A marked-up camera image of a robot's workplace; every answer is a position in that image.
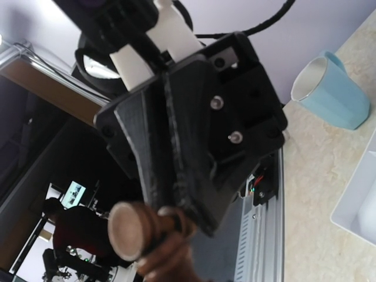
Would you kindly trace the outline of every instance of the brown wooden handle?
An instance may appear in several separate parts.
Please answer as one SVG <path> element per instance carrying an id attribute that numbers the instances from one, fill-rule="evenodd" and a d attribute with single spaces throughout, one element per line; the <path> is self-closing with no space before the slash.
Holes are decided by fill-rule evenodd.
<path id="1" fill-rule="evenodd" d="M 109 216 L 109 238 L 115 252 L 127 261 L 137 260 L 164 236 L 178 231 L 184 237 L 196 232 L 196 225 L 179 208 L 159 216 L 143 203 L 118 203 Z"/>

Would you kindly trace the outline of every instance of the beige countertop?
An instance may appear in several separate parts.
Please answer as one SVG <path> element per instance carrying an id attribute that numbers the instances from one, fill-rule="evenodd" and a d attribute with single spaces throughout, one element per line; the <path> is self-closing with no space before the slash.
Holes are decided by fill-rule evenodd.
<path id="1" fill-rule="evenodd" d="M 376 11 L 337 55 L 370 97 L 371 115 L 349 131 L 295 102 L 284 108 L 290 134 L 284 147 L 286 282 L 376 282 L 376 247 L 330 222 L 376 128 Z"/>

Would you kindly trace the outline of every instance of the desk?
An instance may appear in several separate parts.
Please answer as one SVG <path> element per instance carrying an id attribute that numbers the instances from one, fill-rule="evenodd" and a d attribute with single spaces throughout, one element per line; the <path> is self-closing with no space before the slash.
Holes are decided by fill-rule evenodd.
<path id="1" fill-rule="evenodd" d="M 295 102 L 285 106 L 290 134 L 284 147 L 286 282 L 376 281 L 376 247 L 330 222 L 376 128 L 376 11 L 337 55 L 370 97 L 371 115 L 349 131 L 330 126 Z"/>

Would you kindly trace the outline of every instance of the mug rim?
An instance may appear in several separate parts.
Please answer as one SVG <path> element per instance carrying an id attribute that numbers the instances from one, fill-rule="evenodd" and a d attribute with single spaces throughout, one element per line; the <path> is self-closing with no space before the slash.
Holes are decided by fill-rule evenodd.
<path id="1" fill-rule="evenodd" d="M 311 90 L 311 91 L 309 91 L 308 92 L 308 94 L 306 94 L 305 96 L 303 96 L 302 98 L 299 98 L 299 99 L 295 99 L 294 97 L 293 97 L 293 91 L 294 91 L 294 88 L 295 88 L 295 86 L 296 86 L 296 84 L 297 84 L 297 81 L 298 81 L 298 79 L 299 79 L 299 77 L 303 74 L 303 72 L 314 62 L 314 61 L 316 61 L 317 59 L 322 59 L 322 58 L 324 58 L 325 59 L 325 61 L 326 61 L 326 66 L 325 66 L 325 71 L 324 71 L 324 73 L 323 73 L 323 75 L 322 75 L 322 77 L 321 77 L 321 79 L 317 82 L 317 84 L 315 85 L 315 87 Z M 323 79 L 324 79 L 324 77 L 325 77 L 325 74 L 327 73 L 327 70 L 328 70 L 328 65 L 329 65 L 329 60 L 328 60 L 328 58 L 327 57 L 325 57 L 325 56 L 319 56 L 319 57 L 316 57 L 316 58 L 314 58 L 313 60 L 311 60 L 300 72 L 299 72 L 299 74 L 298 74 L 298 76 L 295 78 L 295 81 L 294 81 L 294 83 L 293 83 L 293 87 L 292 87 L 292 89 L 291 89 L 291 100 L 292 101 L 295 101 L 295 102 L 301 102 L 302 100 L 304 100 L 304 99 L 306 99 L 306 98 L 308 98 L 315 90 L 316 90 L 316 88 L 317 88 L 317 86 L 321 83 L 321 81 L 323 81 Z"/>

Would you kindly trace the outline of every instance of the cup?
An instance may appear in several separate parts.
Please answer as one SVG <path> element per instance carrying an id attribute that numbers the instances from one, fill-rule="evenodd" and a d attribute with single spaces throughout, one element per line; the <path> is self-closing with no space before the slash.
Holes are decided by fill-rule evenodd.
<path id="1" fill-rule="evenodd" d="M 354 130 L 370 115 L 370 100 L 345 66 L 324 51 L 298 75 L 291 98 L 331 125 Z"/>

